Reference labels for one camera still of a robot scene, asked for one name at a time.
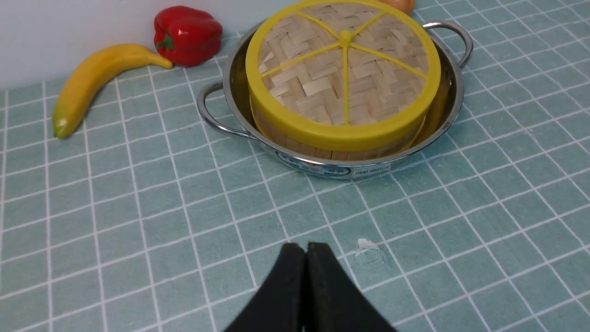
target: banana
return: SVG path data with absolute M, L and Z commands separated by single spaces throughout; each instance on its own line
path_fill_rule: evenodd
M 140 44 L 119 44 L 104 48 L 86 58 L 70 75 L 53 107 L 54 137 L 73 134 L 98 91 L 120 73 L 156 65 L 171 69 L 166 58 Z

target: pot handle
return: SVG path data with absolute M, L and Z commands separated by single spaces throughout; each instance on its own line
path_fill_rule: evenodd
M 226 125 L 223 125 L 221 122 L 217 121 L 211 115 L 211 113 L 207 109 L 207 106 L 205 106 L 205 99 L 211 93 L 221 90 L 221 89 L 223 89 L 223 83 L 220 81 L 220 82 L 210 83 L 210 84 L 206 85 L 199 92 L 199 95 L 196 98 L 196 108 L 199 110 L 199 114 L 201 114 L 203 121 L 205 121 L 212 129 L 214 129 L 215 131 L 217 131 L 221 134 L 237 136 L 237 137 L 242 137 L 242 138 L 248 138 L 248 139 L 252 139 L 254 141 L 257 141 L 258 139 L 256 137 L 254 137 L 254 135 L 252 135 L 251 133 L 249 133 L 247 131 L 237 130 L 234 128 L 230 128 Z
M 458 25 L 457 23 L 449 22 L 449 21 L 429 22 L 429 23 L 424 24 L 422 26 L 422 28 L 424 28 L 426 30 L 436 29 L 436 28 L 445 28 L 445 29 L 449 29 L 452 32 L 458 34 L 459 37 L 461 37 L 461 39 L 465 43 L 465 53 L 463 54 L 463 57 L 461 58 L 461 60 L 459 60 L 459 67 L 465 66 L 465 63 L 467 62 L 467 60 L 471 56 L 471 53 L 473 52 L 473 39 L 469 35 L 469 32 L 467 32 L 467 30 L 465 30 L 462 26 Z

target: white wall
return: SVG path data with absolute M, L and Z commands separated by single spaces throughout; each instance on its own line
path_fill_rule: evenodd
M 109 45 L 153 47 L 153 19 L 187 5 L 239 31 L 295 0 L 0 0 L 0 89 L 68 75 Z

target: woven bamboo lid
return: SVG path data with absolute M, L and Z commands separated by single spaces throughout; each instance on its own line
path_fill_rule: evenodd
M 395 142 L 440 82 L 428 34 L 376 1 L 302 1 L 265 21 L 248 47 L 251 97 L 273 126 L 325 149 Z

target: stainless steel pot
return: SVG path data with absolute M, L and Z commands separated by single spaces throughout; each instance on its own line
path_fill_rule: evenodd
M 249 32 L 239 40 L 234 51 L 228 56 L 222 80 L 205 86 L 199 92 L 197 97 L 197 108 L 203 120 L 212 129 L 225 135 L 250 139 L 260 144 L 264 150 L 291 168 L 314 176 L 338 179 L 363 178 L 382 174 L 389 171 L 392 167 L 399 165 L 410 155 L 422 150 L 434 142 L 457 119 L 457 115 L 459 114 L 459 110 L 463 103 L 464 94 L 463 77 L 460 68 L 465 65 L 471 56 L 471 52 L 473 51 L 473 40 L 469 36 L 469 33 L 467 33 L 467 31 L 461 26 L 453 22 L 436 21 L 424 24 L 422 27 L 426 30 L 445 28 L 454 31 L 464 41 L 466 50 L 462 58 L 457 62 L 456 60 L 453 60 L 451 53 L 447 50 L 444 43 L 431 34 L 431 38 L 438 50 L 442 68 L 449 72 L 450 79 L 448 82 L 449 96 L 447 104 L 442 110 L 442 112 L 444 112 L 442 117 L 444 120 L 432 135 L 421 141 L 414 142 L 414 145 L 410 147 L 410 149 L 398 154 L 363 161 L 335 161 L 320 159 L 299 154 L 277 145 L 256 130 L 250 109 L 250 93 L 245 72 L 245 57 L 250 38 L 254 32 L 256 32 L 260 24 L 261 23 L 250 29 Z M 205 99 L 212 92 L 221 89 L 224 91 L 225 100 L 229 104 L 231 111 L 244 128 L 243 130 L 230 128 L 229 126 L 221 124 L 207 110 Z

